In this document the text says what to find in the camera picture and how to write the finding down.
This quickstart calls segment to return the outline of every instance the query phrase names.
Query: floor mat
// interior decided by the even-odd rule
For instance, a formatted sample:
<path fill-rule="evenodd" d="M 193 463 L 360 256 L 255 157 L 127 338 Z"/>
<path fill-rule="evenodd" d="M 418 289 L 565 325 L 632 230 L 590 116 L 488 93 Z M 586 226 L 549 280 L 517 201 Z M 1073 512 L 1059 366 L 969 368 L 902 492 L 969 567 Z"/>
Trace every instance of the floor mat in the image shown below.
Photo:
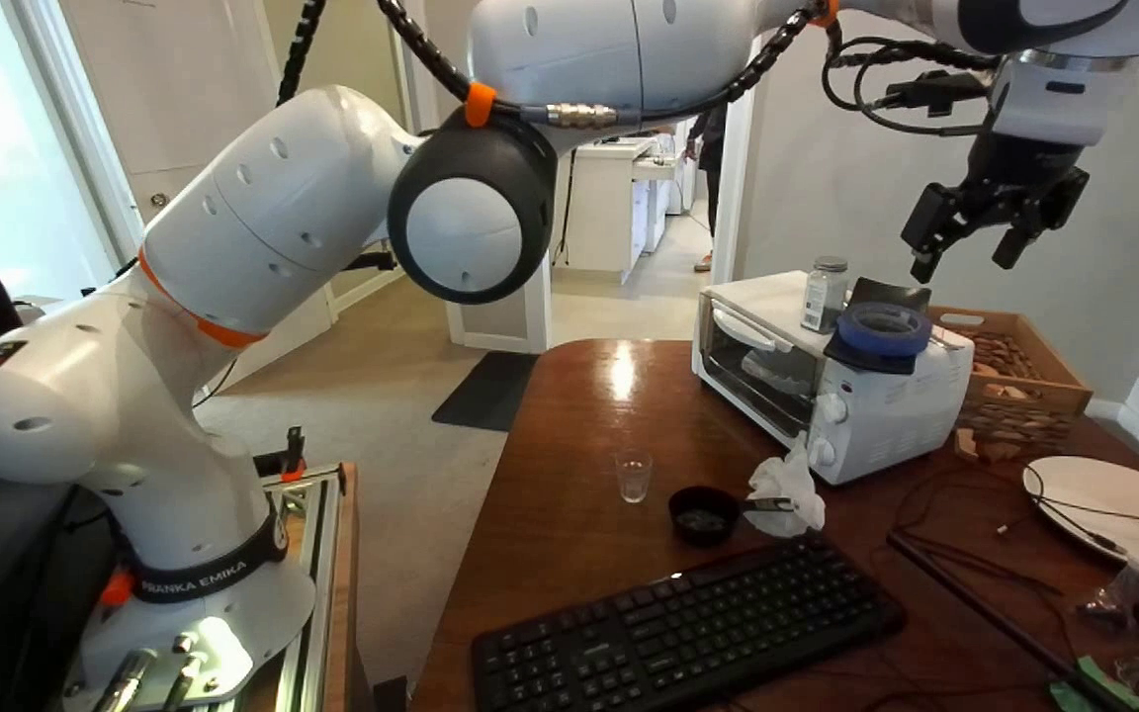
<path fill-rule="evenodd" d="M 488 352 L 475 372 L 441 403 L 435 425 L 505 433 L 522 407 L 537 358 Z"/>

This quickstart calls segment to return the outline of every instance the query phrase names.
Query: crumpled paper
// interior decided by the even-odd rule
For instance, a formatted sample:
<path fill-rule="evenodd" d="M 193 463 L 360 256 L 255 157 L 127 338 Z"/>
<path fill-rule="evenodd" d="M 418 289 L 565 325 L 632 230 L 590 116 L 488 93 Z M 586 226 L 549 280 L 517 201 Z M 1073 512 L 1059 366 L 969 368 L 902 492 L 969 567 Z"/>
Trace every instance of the crumpled paper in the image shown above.
<path fill-rule="evenodd" d="M 789 461 L 764 461 L 752 476 L 752 495 L 747 495 L 747 520 L 764 533 L 801 533 L 801 532 L 824 532 L 827 521 L 827 501 L 815 495 L 815 480 L 807 471 L 807 446 L 802 441 L 793 443 Z"/>

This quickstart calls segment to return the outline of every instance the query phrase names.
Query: small black bowl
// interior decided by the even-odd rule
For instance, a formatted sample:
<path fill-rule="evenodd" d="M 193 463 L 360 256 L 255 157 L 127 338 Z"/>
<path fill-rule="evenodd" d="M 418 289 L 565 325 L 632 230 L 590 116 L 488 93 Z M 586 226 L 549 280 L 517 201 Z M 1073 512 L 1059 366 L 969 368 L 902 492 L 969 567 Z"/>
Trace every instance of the small black bowl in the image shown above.
<path fill-rule="evenodd" d="M 691 548 L 718 548 L 736 532 L 741 501 L 718 487 L 686 487 L 669 500 L 673 525 Z"/>

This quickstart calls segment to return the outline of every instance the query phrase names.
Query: black keyboard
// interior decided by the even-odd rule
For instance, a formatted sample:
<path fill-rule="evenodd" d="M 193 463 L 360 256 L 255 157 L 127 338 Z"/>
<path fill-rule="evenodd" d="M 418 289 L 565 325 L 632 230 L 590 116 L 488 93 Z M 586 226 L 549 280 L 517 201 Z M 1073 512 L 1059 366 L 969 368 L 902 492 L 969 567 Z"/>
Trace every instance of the black keyboard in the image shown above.
<path fill-rule="evenodd" d="M 819 533 L 721 557 L 475 641 L 488 712 L 687 710 L 902 624 Z"/>

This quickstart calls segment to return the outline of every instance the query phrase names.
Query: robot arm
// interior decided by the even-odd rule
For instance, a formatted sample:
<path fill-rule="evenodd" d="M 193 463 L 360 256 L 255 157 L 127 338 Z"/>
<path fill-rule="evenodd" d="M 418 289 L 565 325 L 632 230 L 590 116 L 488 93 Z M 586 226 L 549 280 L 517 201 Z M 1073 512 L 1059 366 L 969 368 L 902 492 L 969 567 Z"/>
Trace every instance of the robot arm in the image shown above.
<path fill-rule="evenodd" d="M 906 240 L 928 277 L 946 247 L 1010 223 L 1011 265 L 1085 189 L 1075 156 L 1099 140 L 1108 99 L 1139 58 L 1139 0 L 847 10 L 1001 54 L 969 180 L 928 188 Z M 250 662 L 207 689 L 218 702 L 310 619 L 305 574 L 269 556 L 275 512 L 255 461 L 189 416 L 189 397 L 236 349 L 340 275 L 381 223 L 430 292 L 505 298 L 547 255 L 563 148 L 736 99 L 815 14 L 812 0 L 483 0 L 470 58 L 501 97 L 489 119 L 462 113 L 418 143 L 351 93 L 310 93 L 174 200 L 127 277 L 8 334 L 0 480 L 90 487 L 147 574 L 127 610 L 90 621 L 86 686 L 106 686 L 127 654 L 222 619 Z"/>
<path fill-rule="evenodd" d="M 1139 0 L 847 0 L 843 10 L 998 58 L 969 180 L 927 188 L 902 230 L 919 280 L 935 277 L 955 240 L 985 226 L 1010 226 L 998 248 L 998 265 L 1010 269 L 1027 240 L 1067 223 L 1087 188 L 1075 157 L 1099 143 L 1139 58 Z M 752 66 L 752 43 L 772 32 L 766 43 L 783 48 L 812 18 L 824 18 L 819 0 L 483 0 L 470 73 L 563 152 L 736 99 L 764 73 Z M 418 188 L 406 182 L 418 182 L 418 167 L 404 180 L 410 205 Z M 466 298 L 451 280 L 418 280 L 441 298 Z"/>

